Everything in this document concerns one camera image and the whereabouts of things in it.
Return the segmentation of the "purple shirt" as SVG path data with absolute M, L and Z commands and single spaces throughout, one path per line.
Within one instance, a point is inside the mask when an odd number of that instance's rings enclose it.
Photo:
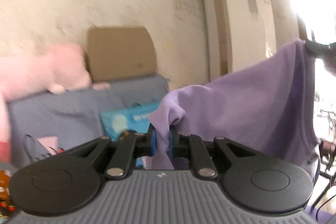
M 206 141 L 224 136 L 315 176 L 314 69 L 314 56 L 296 40 L 254 66 L 170 91 L 149 116 L 157 131 L 150 167 L 173 169 L 168 150 L 175 126 L 180 134 Z

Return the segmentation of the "red panda plush toy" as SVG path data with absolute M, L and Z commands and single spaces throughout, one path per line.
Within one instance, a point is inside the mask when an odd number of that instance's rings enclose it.
M 17 208 L 13 204 L 10 191 L 9 183 L 11 179 L 11 173 L 9 170 L 1 169 L 0 171 L 0 216 L 1 223 L 4 223 L 9 218 L 13 216 Z

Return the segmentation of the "grey blue printed pillow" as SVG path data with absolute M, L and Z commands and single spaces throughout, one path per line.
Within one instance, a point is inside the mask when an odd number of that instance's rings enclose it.
M 113 81 L 108 88 L 41 93 L 8 104 L 11 164 L 22 168 L 104 135 L 100 115 L 159 102 L 169 91 L 161 75 Z

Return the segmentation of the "blue cartoon police pillow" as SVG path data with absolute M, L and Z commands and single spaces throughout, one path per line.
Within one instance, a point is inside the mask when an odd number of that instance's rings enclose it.
M 157 110 L 159 102 L 135 104 L 132 107 L 100 113 L 102 126 L 112 141 L 121 141 L 130 134 L 146 134 L 150 128 L 148 116 Z

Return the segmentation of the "white door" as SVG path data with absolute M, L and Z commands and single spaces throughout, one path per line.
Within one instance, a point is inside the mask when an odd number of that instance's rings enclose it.
M 209 77 L 257 64 L 277 52 L 271 0 L 203 0 Z

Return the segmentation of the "pink plush toy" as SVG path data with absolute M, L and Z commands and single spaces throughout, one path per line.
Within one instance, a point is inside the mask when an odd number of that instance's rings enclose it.
M 108 89 L 107 82 L 93 83 L 86 69 L 84 50 L 77 44 L 55 44 L 35 56 L 1 57 L 1 161 L 11 160 L 11 125 L 7 102 L 49 91 L 92 87 Z

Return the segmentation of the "brown cardboard sheet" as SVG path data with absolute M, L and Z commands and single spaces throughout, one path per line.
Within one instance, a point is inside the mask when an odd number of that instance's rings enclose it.
M 157 72 L 153 41 L 145 27 L 94 27 L 87 33 L 87 65 L 94 82 Z

